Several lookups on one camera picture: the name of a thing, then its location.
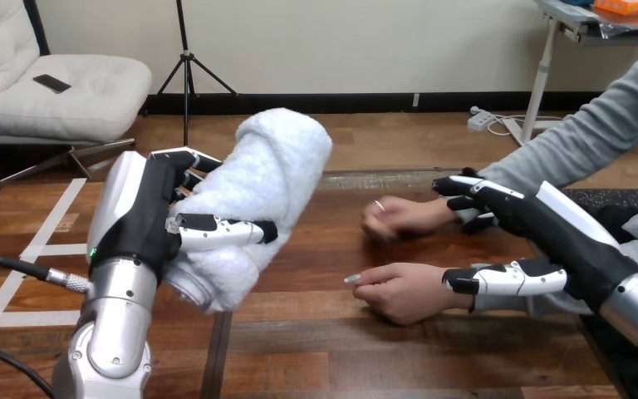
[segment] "rolled towel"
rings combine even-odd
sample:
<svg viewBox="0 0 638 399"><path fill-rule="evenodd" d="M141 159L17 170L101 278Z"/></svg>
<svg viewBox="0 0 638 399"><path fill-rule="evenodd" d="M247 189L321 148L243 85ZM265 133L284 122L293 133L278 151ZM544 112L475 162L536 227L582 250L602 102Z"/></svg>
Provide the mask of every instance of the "rolled towel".
<svg viewBox="0 0 638 399"><path fill-rule="evenodd" d="M236 146L223 165L170 211L213 214L221 219L271 220L277 239L269 244L228 246L180 253L164 279L180 297L206 313L234 310L260 273L287 242L321 178L331 138L312 118L274 109L251 116L236 132Z"/></svg>

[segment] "white armchair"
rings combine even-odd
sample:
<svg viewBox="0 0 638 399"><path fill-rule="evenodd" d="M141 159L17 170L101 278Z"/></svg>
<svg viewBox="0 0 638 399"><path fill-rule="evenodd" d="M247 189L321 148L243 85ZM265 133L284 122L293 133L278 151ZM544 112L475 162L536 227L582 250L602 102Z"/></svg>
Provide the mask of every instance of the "white armchair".
<svg viewBox="0 0 638 399"><path fill-rule="evenodd" d="M71 88L56 94L32 79L43 74ZM150 69L129 58L40 57L23 1L0 0L0 144L71 146L65 154L5 180L32 175L67 160L90 177L79 157L135 144L133 139L116 139L133 124L151 80Z"/></svg>

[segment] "chair leg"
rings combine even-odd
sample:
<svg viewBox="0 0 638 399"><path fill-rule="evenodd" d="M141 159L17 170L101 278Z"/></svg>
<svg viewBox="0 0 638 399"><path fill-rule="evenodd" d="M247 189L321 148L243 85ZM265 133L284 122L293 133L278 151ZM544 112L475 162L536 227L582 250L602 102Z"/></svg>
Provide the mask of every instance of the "chair leg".
<svg viewBox="0 0 638 399"><path fill-rule="evenodd" d="M135 147L135 139L125 139L114 141L113 143L93 145L91 147L80 148L79 150L73 150L72 153L77 157L85 157L88 155L100 154L105 151L119 150L125 147Z"/></svg>
<svg viewBox="0 0 638 399"><path fill-rule="evenodd" d="M21 170L20 172L17 172L6 178L3 178L0 181L11 181L11 180L23 179L25 177L35 175L36 173L40 173L44 170L54 168L55 166L64 165L65 163L66 162L65 162L64 154L59 154L57 156L53 156L49 160L46 160L37 165L31 166L30 168Z"/></svg>
<svg viewBox="0 0 638 399"><path fill-rule="evenodd" d="M0 181L10 181L10 180L18 180L23 179L25 177L35 175L36 173L40 173L44 170L51 169L55 166L59 165L67 165L67 161L69 160L74 166L89 180L91 180L91 174L86 169L86 167L79 161L81 157L85 157L88 155L101 154L106 151L118 150L125 147L133 148L135 147L135 139L125 139L114 141L113 143L102 144L102 145L93 145L91 147L80 148L76 150L72 147L66 153L60 154L58 156L52 157L49 160L41 162L40 164L31 166L28 169L21 170L20 172L10 175L7 178L1 179Z"/></svg>
<svg viewBox="0 0 638 399"><path fill-rule="evenodd" d="M84 165L81 164L81 162L75 155L75 151L76 150L74 149L70 150L70 152L67 153L67 158L70 159L70 162L76 166L76 168L84 175L84 177L86 177L88 180L91 180L89 170L87 170Z"/></svg>

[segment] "person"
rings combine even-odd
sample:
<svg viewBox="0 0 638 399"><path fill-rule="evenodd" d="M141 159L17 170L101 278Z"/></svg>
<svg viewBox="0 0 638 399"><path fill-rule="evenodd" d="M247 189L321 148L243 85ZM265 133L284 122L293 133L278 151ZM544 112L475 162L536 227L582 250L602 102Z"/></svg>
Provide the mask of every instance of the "person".
<svg viewBox="0 0 638 399"><path fill-rule="evenodd" d="M543 181L562 188L584 179L637 146L638 61L595 100L478 174L521 193L533 194ZM398 239L403 233L429 234L447 224L467 223L479 214L475 209L454 212L446 206L445 198L416 203L385 197L378 203L366 206L362 226L370 236L385 242ZM618 240L623 238L621 252L638 263L638 209L603 208L595 216ZM351 276L349 281L355 284L356 298L398 324L417 323L448 308L476 313L512 309L531 316L550 312L591 314L583 302L565 293L533 298L453 293L441 283L445 270L425 264L390 264ZM611 332L609 326L601 327L600 319L592 320L589 319L590 325L597 325L596 339L600 338L601 345L614 352L614 347L622 342L621 336ZM638 352L626 360L638 362ZM638 377L633 374L638 374L638 364L622 363L617 371L634 390Z"/></svg>

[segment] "human hand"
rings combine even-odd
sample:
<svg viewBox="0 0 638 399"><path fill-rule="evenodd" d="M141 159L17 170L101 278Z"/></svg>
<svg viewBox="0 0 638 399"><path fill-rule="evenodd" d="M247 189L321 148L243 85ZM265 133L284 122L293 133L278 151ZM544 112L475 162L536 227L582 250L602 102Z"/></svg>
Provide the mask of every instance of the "human hand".
<svg viewBox="0 0 638 399"><path fill-rule="evenodd" d="M398 197L383 197L368 204L363 211L361 227L373 239L391 241L400 233L427 234L456 221L458 215L448 206L446 199L414 202Z"/></svg>
<svg viewBox="0 0 638 399"><path fill-rule="evenodd" d="M393 323L408 325L446 309L473 306L473 295L455 293L441 282L446 270L428 264L388 264L345 281L355 285L354 297Z"/></svg>

